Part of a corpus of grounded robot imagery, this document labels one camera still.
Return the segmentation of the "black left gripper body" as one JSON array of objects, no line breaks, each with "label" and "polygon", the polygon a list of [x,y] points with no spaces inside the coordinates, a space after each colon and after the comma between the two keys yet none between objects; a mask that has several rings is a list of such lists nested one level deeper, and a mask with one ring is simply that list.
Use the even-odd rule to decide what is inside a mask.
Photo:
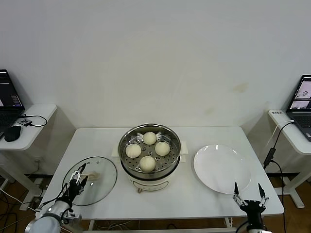
[{"label": "black left gripper body", "polygon": [[73,202],[76,196],[80,195],[79,192],[79,181],[72,180],[69,182],[69,187],[66,189],[65,196],[70,201]]}]

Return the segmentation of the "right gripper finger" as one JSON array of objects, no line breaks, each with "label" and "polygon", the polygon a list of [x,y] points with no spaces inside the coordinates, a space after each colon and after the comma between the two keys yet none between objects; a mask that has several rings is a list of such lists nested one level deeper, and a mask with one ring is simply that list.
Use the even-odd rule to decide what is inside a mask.
[{"label": "right gripper finger", "polygon": [[259,203],[260,207],[265,207],[266,206],[266,202],[269,200],[269,197],[266,196],[264,189],[262,188],[262,186],[260,185],[260,183],[258,183],[258,188],[259,188],[259,194],[261,197],[261,201]]},{"label": "right gripper finger", "polygon": [[234,187],[234,195],[233,195],[233,200],[238,206],[246,206],[247,203],[240,197],[239,193],[239,188],[237,182],[235,182],[235,187]]}]

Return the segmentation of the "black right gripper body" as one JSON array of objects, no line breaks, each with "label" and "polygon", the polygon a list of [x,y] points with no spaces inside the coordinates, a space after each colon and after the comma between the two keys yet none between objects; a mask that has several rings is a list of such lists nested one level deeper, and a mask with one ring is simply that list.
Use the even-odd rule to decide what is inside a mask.
[{"label": "black right gripper body", "polygon": [[248,228],[265,228],[261,214],[266,210],[267,200],[243,200],[239,207],[247,215]]}]

